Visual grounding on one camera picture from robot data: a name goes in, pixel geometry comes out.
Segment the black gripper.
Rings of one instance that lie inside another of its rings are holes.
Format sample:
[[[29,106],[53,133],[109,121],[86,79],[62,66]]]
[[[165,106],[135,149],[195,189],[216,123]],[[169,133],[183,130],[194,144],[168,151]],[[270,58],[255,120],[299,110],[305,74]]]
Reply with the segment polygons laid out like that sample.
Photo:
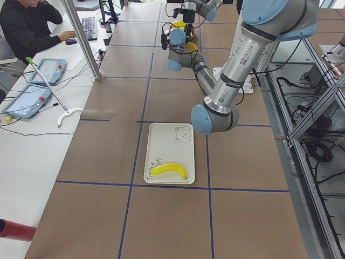
[[[185,23],[184,32],[190,38],[194,37],[193,23],[195,22],[194,10],[183,10],[183,22]]]

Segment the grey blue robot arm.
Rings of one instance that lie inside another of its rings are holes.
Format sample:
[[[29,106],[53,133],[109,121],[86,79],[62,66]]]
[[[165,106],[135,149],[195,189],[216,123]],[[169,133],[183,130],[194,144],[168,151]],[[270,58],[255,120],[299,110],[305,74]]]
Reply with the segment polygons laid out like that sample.
[[[200,0],[184,1],[182,14],[185,23],[185,34],[191,38],[192,26],[195,22],[195,15],[202,16],[205,20],[212,22],[218,14],[218,9],[223,4],[222,0],[210,0],[207,2]]]
[[[195,15],[212,21],[222,1],[185,1],[174,14],[183,14],[185,28],[162,34],[163,49],[169,50],[168,68],[193,70],[205,91],[202,104],[192,108],[191,122],[200,133],[232,129],[238,122],[234,98],[243,87],[259,55],[267,44],[312,36],[318,25],[318,1],[243,1],[231,52],[219,78],[210,71],[204,56],[188,45]]]

